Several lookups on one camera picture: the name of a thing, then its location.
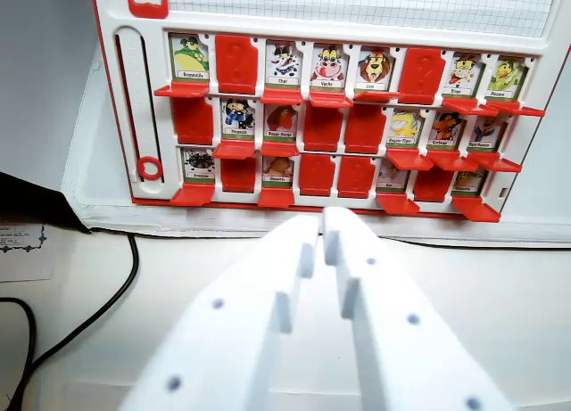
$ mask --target character card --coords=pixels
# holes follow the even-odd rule
[[[478,54],[458,53],[452,57],[443,95],[448,97],[476,97],[484,64]]]
[[[315,45],[313,47],[310,88],[342,92],[345,88],[349,56],[341,45]]]
[[[204,82],[210,79],[208,47],[196,34],[169,33],[172,79]]]
[[[182,162],[185,182],[214,183],[214,159],[211,150],[183,148]]]
[[[418,111],[397,111],[391,118],[386,146],[413,148],[418,145],[424,119]]]
[[[393,75],[394,58],[388,48],[363,47],[355,79],[355,93],[385,92]]]
[[[383,159],[378,172],[377,191],[404,193],[409,181],[409,170],[400,170],[389,159]]]
[[[485,94],[494,101],[515,101],[527,75],[523,58],[500,56]]]
[[[426,148],[429,150],[455,150],[458,148],[465,121],[458,112],[438,112]]]
[[[291,187],[294,177],[294,161],[287,157],[264,157],[262,186]]]
[[[246,99],[222,99],[222,137],[225,139],[253,139],[255,109]]]

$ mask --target paper sheet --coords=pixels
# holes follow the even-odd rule
[[[169,0],[172,10],[540,37],[553,0]]]

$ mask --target cartoon lion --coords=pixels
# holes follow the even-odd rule
[[[375,50],[365,59],[359,61],[361,77],[368,83],[376,83],[391,71],[391,62],[382,51]]]
[[[287,157],[276,157],[271,161],[268,168],[264,170],[264,173],[271,177],[292,177],[291,167],[292,161]]]

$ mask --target yellow cartoon character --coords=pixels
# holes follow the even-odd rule
[[[395,112],[391,129],[395,136],[414,137],[419,129],[417,116],[412,112]]]
[[[469,186],[473,179],[478,179],[481,176],[481,174],[476,172],[458,172],[458,175],[456,176],[456,184],[454,185],[458,187]]]
[[[182,38],[180,44],[182,48],[175,52],[175,59],[182,69],[199,72],[208,70],[208,59],[200,51],[195,37]]]
[[[496,70],[495,76],[490,82],[490,90],[506,90],[512,86],[519,84],[522,67],[516,61],[501,61],[500,66]]]

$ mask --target cartoon duck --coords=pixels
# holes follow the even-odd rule
[[[457,112],[445,112],[440,116],[434,124],[436,139],[443,141],[452,141],[454,139],[455,128],[462,124],[462,118]]]
[[[264,173],[271,177],[292,177],[291,167],[292,161],[287,157],[276,157],[271,161],[268,168],[264,170]]]
[[[414,137],[418,133],[418,121],[412,112],[396,112],[391,129],[395,136]]]
[[[506,90],[512,86],[519,84],[519,76],[521,75],[521,66],[516,61],[502,61],[496,74],[492,77],[490,90]]]
[[[182,48],[175,52],[175,59],[183,70],[208,70],[208,58],[200,51],[195,37],[182,38]]]

